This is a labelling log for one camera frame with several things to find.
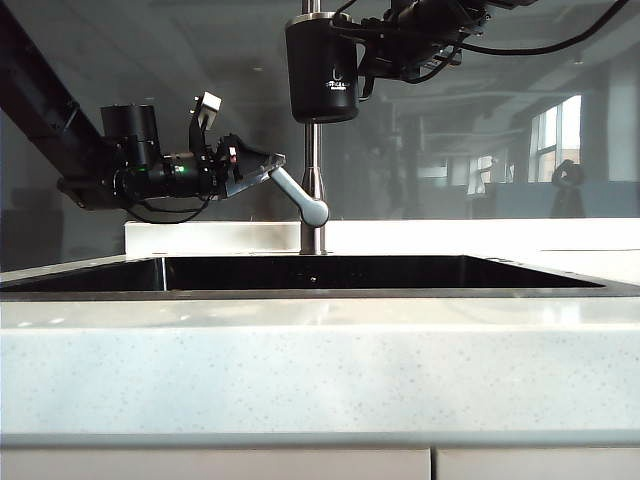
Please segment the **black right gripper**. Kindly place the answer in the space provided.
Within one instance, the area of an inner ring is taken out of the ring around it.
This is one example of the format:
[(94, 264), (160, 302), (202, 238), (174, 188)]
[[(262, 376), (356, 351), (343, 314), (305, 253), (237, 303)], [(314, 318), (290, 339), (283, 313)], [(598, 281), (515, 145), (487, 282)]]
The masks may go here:
[(362, 41), (391, 40), (395, 28), (400, 32), (400, 70), (384, 42), (368, 42), (364, 52), (364, 76), (422, 83), (446, 66), (459, 64), (460, 48), (450, 41), (461, 42), (465, 34), (465, 8), (461, 1), (392, 1), (390, 11), (382, 18), (367, 17), (360, 21)]

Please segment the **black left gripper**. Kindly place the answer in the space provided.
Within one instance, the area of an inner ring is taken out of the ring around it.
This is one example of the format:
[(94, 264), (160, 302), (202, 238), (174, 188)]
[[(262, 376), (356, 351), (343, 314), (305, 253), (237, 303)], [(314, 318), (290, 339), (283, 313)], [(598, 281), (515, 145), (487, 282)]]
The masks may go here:
[[(286, 164), (281, 153), (267, 152), (240, 141), (234, 134), (219, 139), (216, 149), (206, 143), (205, 127), (192, 123), (192, 153), (195, 159), (194, 194), (201, 199), (227, 199), (270, 179), (269, 172)], [(239, 147), (239, 170), (250, 171), (238, 180), (231, 150)]]

